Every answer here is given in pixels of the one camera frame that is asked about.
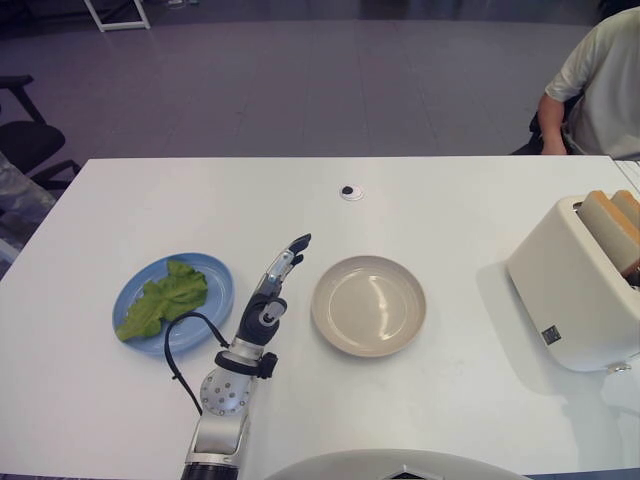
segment toaster label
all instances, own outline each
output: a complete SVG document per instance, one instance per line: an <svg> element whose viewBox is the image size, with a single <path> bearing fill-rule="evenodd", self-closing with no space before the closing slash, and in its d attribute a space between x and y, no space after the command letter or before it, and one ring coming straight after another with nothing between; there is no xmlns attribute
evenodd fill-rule
<svg viewBox="0 0 640 480"><path fill-rule="evenodd" d="M553 325L552 327L549 327L544 332L542 332L542 338L544 338L544 341L547 343L547 345L551 345L553 342L557 342L562 337L560 336L560 332L558 332L556 326Z"/></svg>

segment man's hand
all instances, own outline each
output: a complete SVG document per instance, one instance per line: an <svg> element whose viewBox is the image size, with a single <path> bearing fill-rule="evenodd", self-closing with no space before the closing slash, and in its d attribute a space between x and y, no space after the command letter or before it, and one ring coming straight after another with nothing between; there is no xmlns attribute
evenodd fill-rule
<svg viewBox="0 0 640 480"><path fill-rule="evenodd" d="M558 139L545 140L542 148L542 155L566 155L567 149L564 146L562 137Z"/></svg>

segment bread slice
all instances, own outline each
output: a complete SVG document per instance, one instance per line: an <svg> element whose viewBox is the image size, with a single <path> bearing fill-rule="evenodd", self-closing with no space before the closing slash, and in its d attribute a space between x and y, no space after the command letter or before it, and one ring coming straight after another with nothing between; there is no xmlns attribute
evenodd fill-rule
<svg viewBox="0 0 640 480"><path fill-rule="evenodd" d="M640 230L604 193L589 193L577 213L623 276L640 266Z"/></svg>
<svg viewBox="0 0 640 480"><path fill-rule="evenodd" d="M613 204L620 209L624 216L631 220L631 223L640 230L640 203L631 195L628 190L618 190L611 197Z"/></svg>

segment blue plate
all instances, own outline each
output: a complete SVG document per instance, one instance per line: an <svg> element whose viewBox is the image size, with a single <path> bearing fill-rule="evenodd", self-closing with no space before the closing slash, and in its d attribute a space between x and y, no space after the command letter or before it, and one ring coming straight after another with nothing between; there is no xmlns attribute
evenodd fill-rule
<svg viewBox="0 0 640 480"><path fill-rule="evenodd" d="M162 258L136 273L124 286L113 307L113 330L124 322L127 310L142 296L142 287L149 280L157 282L168 275L167 260L177 260L204 273L209 287L207 301L195 311L205 315L216 327L220 327L231 313L233 306L233 279L229 269L220 260L202 253L180 253ZM164 335L168 322L163 322L162 332L153 337L134 337L126 343L136 350L150 355L164 354ZM172 353L180 353L196 346L211 335L211 330L199 318L185 318L171 330L169 345Z"/></svg>

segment white toaster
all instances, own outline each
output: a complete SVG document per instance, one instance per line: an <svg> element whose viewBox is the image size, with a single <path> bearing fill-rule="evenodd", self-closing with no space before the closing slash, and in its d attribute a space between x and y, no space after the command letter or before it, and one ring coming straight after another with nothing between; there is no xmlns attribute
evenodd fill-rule
<svg viewBox="0 0 640 480"><path fill-rule="evenodd" d="M557 202L507 261L547 349L565 367L629 368L640 353L640 291L616 270L576 208Z"/></svg>

